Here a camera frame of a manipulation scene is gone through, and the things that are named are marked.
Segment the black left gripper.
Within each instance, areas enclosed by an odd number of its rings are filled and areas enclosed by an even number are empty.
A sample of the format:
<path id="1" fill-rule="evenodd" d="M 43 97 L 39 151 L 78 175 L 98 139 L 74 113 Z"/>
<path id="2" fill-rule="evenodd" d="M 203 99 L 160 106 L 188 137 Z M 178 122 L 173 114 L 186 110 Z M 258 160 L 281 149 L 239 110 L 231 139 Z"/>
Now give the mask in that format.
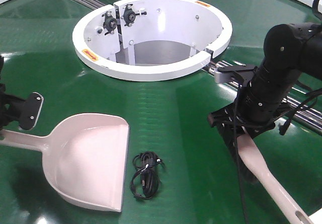
<path id="1" fill-rule="evenodd" d="M 25 100 L 5 93 L 6 86 L 1 83 L 1 130 L 12 121 L 19 121 Z"/>

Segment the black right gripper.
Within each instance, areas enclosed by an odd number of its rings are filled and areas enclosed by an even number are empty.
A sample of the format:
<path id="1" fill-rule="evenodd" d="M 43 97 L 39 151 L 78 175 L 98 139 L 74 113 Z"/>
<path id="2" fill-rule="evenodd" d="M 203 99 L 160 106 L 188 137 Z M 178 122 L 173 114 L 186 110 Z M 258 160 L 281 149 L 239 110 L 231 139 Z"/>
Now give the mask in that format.
<path id="1" fill-rule="evenodd" d="M 217 127 L 220 136 L 229 153 L 238 168 L 238 172 L 242 178 L 248 182 L 255 184 L 257 182 L 256 176 L 246 167 L 240 157 L 237 156 L 238 152 L 234 146 L 235 138 L 239 137 L 246 132 L 255 138 L 268 130 L 275 128 L 275 123 L 254 123 L 244 121 L 240 117 L 234 117 L 234 103 L 231 103 L 217 111 L 211 112 L 207 116 L 207 121 L 210 127 Z"/>

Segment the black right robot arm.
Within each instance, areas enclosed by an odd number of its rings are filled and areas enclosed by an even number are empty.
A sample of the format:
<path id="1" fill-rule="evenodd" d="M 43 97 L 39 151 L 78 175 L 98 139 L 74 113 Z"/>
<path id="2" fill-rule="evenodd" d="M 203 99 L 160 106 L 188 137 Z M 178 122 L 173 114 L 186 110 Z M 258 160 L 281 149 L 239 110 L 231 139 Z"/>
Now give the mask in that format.
<path id="1" fill-rule="evenodd" d="M 285 102 L 302 73 L 321 79 L 321 25 L 314 23 L 280 24 L 269 30 L 264 41 L 264 59 L 260 66 L 234 65 L 216 69 L 219 82 L 237 82 L 235 100 L 214 112 L 207 120 L 217 127 L 239 173 L 250 183 L 257 178 L 236 154 L 237 138 L 245 133 L 256 137 L 275 127 L 282 116 L 287 121 L 279 127 L 284 135 L 298 111 L 311 108 L 321 90 L 311 90 L 297 107 Z"/>

